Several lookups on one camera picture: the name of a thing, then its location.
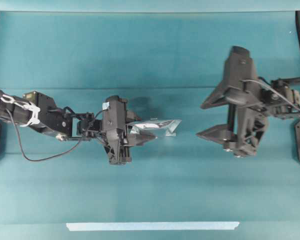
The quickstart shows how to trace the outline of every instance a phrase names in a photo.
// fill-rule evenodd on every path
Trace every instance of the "wire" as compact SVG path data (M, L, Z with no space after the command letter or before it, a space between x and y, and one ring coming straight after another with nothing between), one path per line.
M285 96L283 96L281 93L279 93L278 91L274 90L271 86L269 86L268 84L258 81L258 80L253 80L253 79L245 79L245 80L241 80L244 83L247 82L253 82L253 83L257 83L261 86L263 86L264 88L270 90L271 92L273 92L274 94L277 94L280 98L282 98L285 102L287 102L289 105L291 105L292 107L294 107L295 109L297 109L298 111L300 111L300 107L296 106L294 103L292 103L291 101L289 101Z
M102 146L106 146L107 144L105 142L103 142L103 140L101 140L98 136L95 137L95 139L102 145Z
M67 110L71 113L71 117L75 117L78 120L83 120L82 117L78 116L75 111L73 111L69 106L66 106L63 108L64 113L67 112Z
M258 76L258 79L264 81L266 84L270 85L270 83L263 77L263 76Z
M25 159L27 159L28 161L31 161L31 162L41 162L41 161L44 161L44 160L54 159L54 158L63 156L63 155L65 155L65 154L67 154L67 153L70 153L70 152L73 151L76 147L78 147L79 144L81 143L82 139L83 139L83 137L81 137L81 138L79 139L79 141L78 141L72 148L70 148L68 151L64 151L64 152L62 152L62 153L59 153L59 154L56 154L56 155L53 155L53 156L49 156L49 157L45 157L45 158L41 158L41 159L37 159L37 160L30 159L30 158L28 158L28 157L26 156L26 154L25 154L25 152L24 152L24 149L23 149L23 147L22 147L21 138L20 138L20 133L19 133L18 127L17 127L17 125L16 125L16 123L15 123L14 117L12 116L11 112L10 112L8 109L6 109L6 111L7 111L7 113L9 114L10 119L11 119L11 122L12 122L12 124L13 124L13 126L14 126L14 130L15 130L16 136L17 136L17 138L18 138L18 143L19 143L19 147L20 147L20 151L21 151L21 153L22 153L22 156L23 156Z
M7 111L7 113L8 113L9 116L10 116L10 120L11 120L11 122L12 122L12 124L13 124L13 127L14 127L14 130L15 130L15 132L16 132L16 136L17 136L17 139L18 139L18 143L19 143L19 147L20 147L20 151L21 151L21 153L22 153L22 156L23 156L25 159L27 159L28 161L31 161L31 162L41 162L41 161L45 161L45 160L50 160L50 159L54 159L54 158L57 158L57 157L61 157L61 156L65 155L65 154L68 154L68 153L72 152L76 147L79 146L79 144L81 143L81 141L82 141L83 138L84 138L84 136L80 137L80 139L78 140L78 142L77 142L72 148L70 148L70 149L67 150L67 151L61 152L61 153L56 154L56 155L53 155L53 156L49 156L49 157L37 159L37 160L30 159L30 158L28 158L28 157L26 156L26 154L25 154L25 152L24 152L24 149L23 149L23 146L22 146L22 142L21 142L20 132L19 132L19 129L18 129L16 123L15 123L14 117L12 116L12 113L11 113L8 109L6 109L6 111ZM101 111L99 111L99 112L95 115L94 119L89 123L89 125L88 125L86 131L89 131L89 129L93 126L93 122L97 119L98 115L100 115L103 111L105 111L105 110L101 110Z

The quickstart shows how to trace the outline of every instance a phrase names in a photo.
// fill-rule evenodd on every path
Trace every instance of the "teal backdrop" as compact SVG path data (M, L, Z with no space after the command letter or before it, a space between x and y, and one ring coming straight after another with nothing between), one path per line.
M295 12L0 12L0 88L33 90L59 107L97 112L111 95L144 119L182 119L176 137L109 165L96 141L44 161L22 158L14 129L0 143L0 239L300 240L300 163L293 121L271 118L256 157L237 159L195 133L226 122L200 104L222 79L231 46L266 79L300 76ZM27 154L70 148L20 129ZM235 230L70 232L78 222L238 221Z
M300 10L300 0L0 0L0 11L211 13Z

